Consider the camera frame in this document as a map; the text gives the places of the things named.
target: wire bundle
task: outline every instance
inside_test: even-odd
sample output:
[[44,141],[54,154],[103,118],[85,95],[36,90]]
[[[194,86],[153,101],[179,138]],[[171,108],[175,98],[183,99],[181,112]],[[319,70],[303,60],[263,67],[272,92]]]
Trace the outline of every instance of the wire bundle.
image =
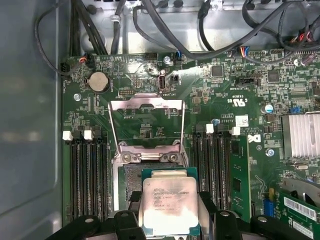
[[248,46],[241,46],[241,47],[239,47],[240,52],[241,52],[241,55],[242,55],[243,58],[245,58],[245,57],[248,56],[248,54],[249,54],[249,48],[250,48],[250,47],[248,47]]

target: capacitor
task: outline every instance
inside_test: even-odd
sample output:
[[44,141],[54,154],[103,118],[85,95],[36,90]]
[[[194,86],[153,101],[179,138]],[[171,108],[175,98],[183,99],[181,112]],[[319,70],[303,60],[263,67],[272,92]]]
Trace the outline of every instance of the capacitor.
[[87,83],[92,91],[97,94],[105,93],[110,87],[110,79],[101,71],[92,73]]
[[304,58],[301,59],[301,65],[302,66],[308,66],[309,64],[311,64],[315,59],[316,59],[317,55],[316,54],[310,54]]
[[274,112],[274,107],[271,104],[264,105],[261,108],[263,114],[272,114]]

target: silver heatsink fins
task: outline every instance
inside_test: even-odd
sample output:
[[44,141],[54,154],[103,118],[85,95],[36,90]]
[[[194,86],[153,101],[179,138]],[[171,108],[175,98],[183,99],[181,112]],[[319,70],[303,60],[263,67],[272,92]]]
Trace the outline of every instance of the silver heatsink fins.
[[320,156],[320,114],[285,115],[282,128],[285,157]]

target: black memory slot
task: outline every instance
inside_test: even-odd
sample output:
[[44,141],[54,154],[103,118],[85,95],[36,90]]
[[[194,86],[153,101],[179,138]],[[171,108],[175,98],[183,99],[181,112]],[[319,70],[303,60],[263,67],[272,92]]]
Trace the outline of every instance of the black memory slot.
[[70,192],[71,192],[71,220],[75,220],[78,215],[78,189],[77,189],[77,169],[78,169],[78,161],[77,161],[77,144],[74,142],[71,143],[71,151],[70,151]]
[[193,134],[193,157],[194,166],[198,171],[198,191],[202,192],[203,189],[203,138],[200,132]]
[[218,132],[214,134],[214,164],[216,164],[215,181],[217,188],[218,209],[228,210],[230,203],[230,136],[227,132]]
[[85,212],[85,208],[86,208],[86,194],[85,194],[85,186],[86,186],[86,181],[85,181],[85,175],[86,175],[86,172],[85,172],[85,164],[86,164],[86,154],[85,154],[85,151],[84,151],[84,144],[83,143],[80,143],[78,145],[78,179],[79,179],[79,199],[80,199],[80,203],[78,204],[80,206],[79,208],[79,212],[80,212],[80,215],[85,215],[86,212]]
[[214,176],[215,176],[215,194],[216,194],[216,206],[218,209],[223,209],[222,198],[223,198],[223,191],[222,191],[222,173],[220,168],[220,139],[217,136],[217,133],[213,134],[213,155],[214,161],[213,164],[215,165],[214,168]]
[[86,143],[86,171],[85,171],[85,176],[86,176],[86,214],[87,215],[92,215],[92,207],[93,207],[93,201],[91,197],[91,193],[93,191],[92,189],[92,175],[94,175],[92,171],[92,161],[93,161],[93,144],[91,142]]
[[91,147],[91,163],[90,163],[90,198],[91,198],[91,214],[98,216],[98,169],[97,169],[97,144],[93,143]]
[[108,204],[108,152],[107,145],[103,142],[101,143],[101,171],[102,171],[102,186],[101,186],[101,211],[102,211],[102,219],[106,220],[109,214],[109,204]]
[[226,193],[226,207],[231,208],[231,183],[230,183],[230,152],[231,152],[231,138],[225,136],[224,140],[224,170],[225,170],[225,193]]
[[214,149],[213,149],[213,136],[212,134],[206,135],[206,141],[205,141],[205,150],[206,150],[206,175],[207,175],[207,189],[212,195],[213,201],[216,200],[216,193],[214,188],[214,182],[215,179],[213,178],[214,174]]
[[226,176],[226,163],[225,163],[225,140],[222,133],[219,133],[219,167],[221,179],[221,195],[222,195],[222,209],[228,209],[227,205],[227,176]]

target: white label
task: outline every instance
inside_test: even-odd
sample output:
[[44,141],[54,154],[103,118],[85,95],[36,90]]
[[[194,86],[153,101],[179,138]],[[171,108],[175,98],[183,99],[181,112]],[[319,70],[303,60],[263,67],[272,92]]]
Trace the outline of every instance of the white label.
[[297,223],[296,221],[293,221],[293,228],[298,230],[300,233],[306,235],[307,237],[314,239],[314,233],[310,231],[308,228]]
[[248,142],[249,143],[252,143],[252,142],[255,142],[255,143],[261,143],[261,135],[260,134],[256,134],[256,135],[248,135]]
[[297,203],[296,201],[292,201],[287,197],[283,197],[284,199],[284,205],[288,208],[295,210],[296,212],[312,219],[313,221],[317,221],[317,214],[315,210],[312,210],[309,207],[303,206],[300,203]]
[[240,128],[249,127],[248,115],[235,116],[235,126]]

